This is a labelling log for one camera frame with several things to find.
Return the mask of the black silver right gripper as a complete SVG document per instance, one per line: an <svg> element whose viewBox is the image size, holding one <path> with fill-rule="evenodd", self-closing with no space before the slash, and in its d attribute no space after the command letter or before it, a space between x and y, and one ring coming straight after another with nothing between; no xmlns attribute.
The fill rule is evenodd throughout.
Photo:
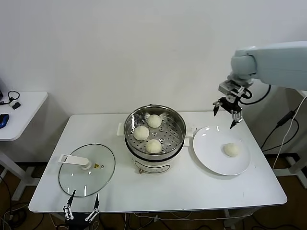
<svg viewBox="0 0 307 230"><path fill-rule="evenodd" d="M227 112L231 113L233 121L231 123L230 129L232 129L234 126L236 126L243 120L241 107L238 105L239 99L240 97L233 93L230 93L224 97L221 97L221 101L218 100L213 103L213 116L217 115L220 106Z"/></svg>

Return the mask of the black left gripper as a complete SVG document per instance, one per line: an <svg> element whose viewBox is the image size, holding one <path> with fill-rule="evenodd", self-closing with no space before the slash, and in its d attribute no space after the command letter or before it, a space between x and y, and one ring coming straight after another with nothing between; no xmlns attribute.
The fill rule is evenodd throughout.
<svg viewBox="0 0 307 230"><path fill-rule="evenodd" d="M99 194L96 194L95 203L93 211L89 214L72 212L71 205L75 196L76 190L73 191L72 195L68 199L66 205L63 206L65 224L70 230L86 230L91 223L88 221L93 221L95 217L99 214Z"/></svg>

